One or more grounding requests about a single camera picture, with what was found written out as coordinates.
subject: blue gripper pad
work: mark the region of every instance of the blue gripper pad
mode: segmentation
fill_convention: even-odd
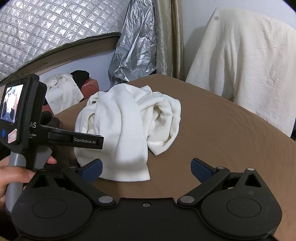
[[[100,159],[94,159],[77,170],[77,173],[87,182],[93,183],[103,171],[103,163]]]
[[[216,173],[216,169],[207,165],[198,158],[194,158],[190,164],[191,173],[195,176],[197,180],[201,183],[209,179]]]

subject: gold curtain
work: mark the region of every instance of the gold curtain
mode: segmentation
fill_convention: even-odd
[[[156,72],[185,81],[180,0],[153,0],[157,34]]]

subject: crumpled white cloth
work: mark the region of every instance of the crumpled white cloth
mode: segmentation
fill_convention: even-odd
[[[48,77],[45,98],[54,115],[79,103],[83,94],[70,74],[54,74]]]
[[[186,82],[233,99],[291,136],[295,76],[295,29],[252,11],[217,8]]]
[[[134,182],[149,180],[148,148],[154,155],[175,140],[181,120],[178,100],[152,92],[149,86],[113,86],[92,95],[79,113],[75,131],[102,135],[102,150],[74,148],[81,166],[99,158],[101,178]]]

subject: silver plastic bag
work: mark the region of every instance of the silver plastic bag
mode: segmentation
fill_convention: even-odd
[[[131,0],[109,72],[111,85],[148,76],[156,70],[156,31],[152,0]]]

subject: silver quilted cover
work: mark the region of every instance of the silver quilted cover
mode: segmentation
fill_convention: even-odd
[[[62,44],[121,32],[130,0],[10,0],[0,10],[0,80]]]

